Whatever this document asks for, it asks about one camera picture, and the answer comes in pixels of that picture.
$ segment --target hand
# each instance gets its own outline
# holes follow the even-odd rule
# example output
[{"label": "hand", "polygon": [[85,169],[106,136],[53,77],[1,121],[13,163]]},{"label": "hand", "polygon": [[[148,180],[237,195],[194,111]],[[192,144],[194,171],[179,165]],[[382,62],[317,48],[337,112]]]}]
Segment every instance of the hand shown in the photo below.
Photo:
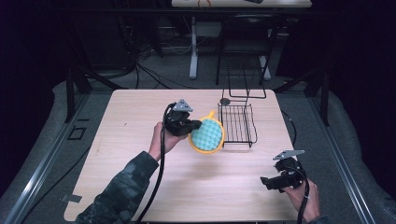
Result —
[{"label": "hand", "polygon": [[[308,202],[306,203],[306,207],[303,214],[303,219],[307,223],[320,217],[318,186],[309,179],[308,179],[308,183],[309,183],[309,199]],[[288,194],[294,208],[297,211],[299,211],[301,202],[303,201],[304,198],[305,182],[303,182],[303,184],[297,189],[284,188],[283,190]]]},{"label": "hand", "polygon": [[[154,160],[159,161],[161,158],[161,131],[163,129],[163,123],[158,122],[154,127],[154,133],[151,139],[151,145],[148,150],[148,154],[154,158]],[[165,134],[165,153],[168,153],[174,146],[181,140],[185,139],[187,135],[174,136],[168,131],[163,129]]]}]

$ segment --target person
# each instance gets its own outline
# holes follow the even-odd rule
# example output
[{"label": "person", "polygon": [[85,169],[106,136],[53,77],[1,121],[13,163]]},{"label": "person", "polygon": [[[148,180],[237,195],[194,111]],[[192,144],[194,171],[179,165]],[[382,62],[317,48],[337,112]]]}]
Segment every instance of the person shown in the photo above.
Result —
[{"label": "person", "polygon": [[[105,190],[95,197],[93,203],[77,216],[76,223],[129,223],[131,221],[149,187],[149,179],[159,166],[162,131],[165,134],[165,153],[187,137],[187,135],[170,134],[163,130],[163,124],[158,122],[154,127],[148,152],[142,151],[130,160],[125,168],[113,177]],[[304,220],[310,224],[330,223],[327,217],[320,216],[318,187],[311,180],[309,180],[309,185],[310,199],[304,210]],[[284,188],[283,190],[298,211],[304,197],[304,184],[297,189]]]}]

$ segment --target yellow rim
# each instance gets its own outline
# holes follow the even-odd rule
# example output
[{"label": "yellow rim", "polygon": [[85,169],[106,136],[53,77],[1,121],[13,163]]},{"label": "yellow rim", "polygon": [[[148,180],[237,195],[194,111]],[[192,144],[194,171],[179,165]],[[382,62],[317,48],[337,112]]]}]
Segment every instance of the yellow rim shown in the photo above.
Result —
[{"label": "yellow rim", "polygon": [[191,145],[192,148],[193,148],[195,151],[197,151],[197,152],[204,153],[204,154],[211,154],[211,153],[215,153],[215,152],[219,151],[219,150],[222,148],[222,146],[223,146],[224,139],[225,139],[225,132],[224,132],[224,128],[223,128],[221,122],[218,121],[217,119],[214,119],[214,118],[213,118],[213,116],[215,115],[215,113],[216,113],[216,112],[215,112],[214,110],[212,110],[212,111],[210,111],[210,114],[209,114],[208,116],[203,117],[203,118],[201,118],[201,119],[199,119],[199,120],[200,120],[200,121],[204,121],[204,119],[211,119],[211,120],[215,121],[215,122],[220,126],[220,128],[221,128],[221,140],[220,140],[220,143],[219,143],[218,147],[217,147],[216,149],[214,149],[214,150],[210,150],[210,151],[202,150],[202,149],[200,149],[200,148],[198,148],[198,147],[195,146],[195,144],[192,142],[191,134],[189,133],[189,142],[190,142],[190,145]]}]

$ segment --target light wood tabletop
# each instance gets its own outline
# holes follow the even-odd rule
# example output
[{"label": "light wood tabletop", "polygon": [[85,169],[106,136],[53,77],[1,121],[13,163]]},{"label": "light wood tabletop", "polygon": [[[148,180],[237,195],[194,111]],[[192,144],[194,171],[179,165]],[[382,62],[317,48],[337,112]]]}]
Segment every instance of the light wood tabletop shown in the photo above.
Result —
[{"label": "light wood tabletop", "polygon": [[[64,213],[72,221],[100,194],[126,163],[149,150],[154,125],[165,108],[184,99],[199,119],[218,111],[222,90],[114,91],[73,191],[79,203],[69,202]],[[248,99],[257,142],[225,144],[219,152],[201,154],[183,140],[165,157],[163,180],[144,221],[229,222],[295,220],[297,212],[285,193],[267,190],[260,176],[275,177],[273,157],[292,144],[276,96]],[[154,188],[150,179],[137,219]]]},{"label": "light wood tabletop", "polygon": [[263,0],[260,4],[245,0],[172,0],[173,7],[311,7],[310,0]]}]

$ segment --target chair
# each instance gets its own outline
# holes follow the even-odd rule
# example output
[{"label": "chair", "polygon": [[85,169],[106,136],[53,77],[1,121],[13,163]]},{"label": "chair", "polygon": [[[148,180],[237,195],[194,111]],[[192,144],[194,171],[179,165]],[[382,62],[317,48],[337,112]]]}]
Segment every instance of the chair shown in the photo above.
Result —
[{"label": "chair", "polygon": [[219,34],[218,67],[216,85],[219,85],[219,70],[221,57],[226,53],[241,54],[266,58],[260,69],[260,85],[268,67],[271,51],[276,40],[277,32],[285,24],[285,19],[279,15],[247,15],[239,14],[226,19]]}]

